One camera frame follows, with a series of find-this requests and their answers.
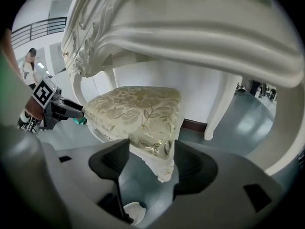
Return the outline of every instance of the woman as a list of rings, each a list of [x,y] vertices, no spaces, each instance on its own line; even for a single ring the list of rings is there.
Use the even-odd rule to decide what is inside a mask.
[[[35,79],[35,57],[36,49],[31,48],[25,56],[25,60],[21,61],[19,64],[19,69],[24,82],[33,90],[37,84],[37,79]]]

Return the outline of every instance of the ceiling light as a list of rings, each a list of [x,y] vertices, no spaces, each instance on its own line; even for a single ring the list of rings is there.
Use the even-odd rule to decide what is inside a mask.
[[[39,65],[39,67],[41,67],[42,69],[44,68],[43,64],[41,62],[37,63]]]

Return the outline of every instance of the white shirt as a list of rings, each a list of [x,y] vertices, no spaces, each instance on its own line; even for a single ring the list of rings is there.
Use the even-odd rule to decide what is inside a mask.
[[[36,83],[35,78],[34,78],[34,73],[36,73],[36,68],[34,68],[34,71],[33,71],[30,63],[21,61],[19,64],[19,69],[20,69],[20,73],[23,77],[23,80],[27,85]]]

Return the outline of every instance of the floral fabric cushion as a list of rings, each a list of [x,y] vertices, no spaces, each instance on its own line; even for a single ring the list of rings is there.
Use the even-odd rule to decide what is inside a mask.
[[[94,98],[83,111],[110,140],[129,138],[133,146],[162,159],[183,120],[181,94],[166,87],[119,87]]]

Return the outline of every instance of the railing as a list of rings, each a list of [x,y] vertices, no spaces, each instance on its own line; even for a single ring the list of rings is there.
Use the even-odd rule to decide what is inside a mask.
[[[67,17],[58,17],[23,26],[22,28],[13,31],[11,37],[12,46],[15,49],[42,36],[62,32],[66,27],[66,23]]]

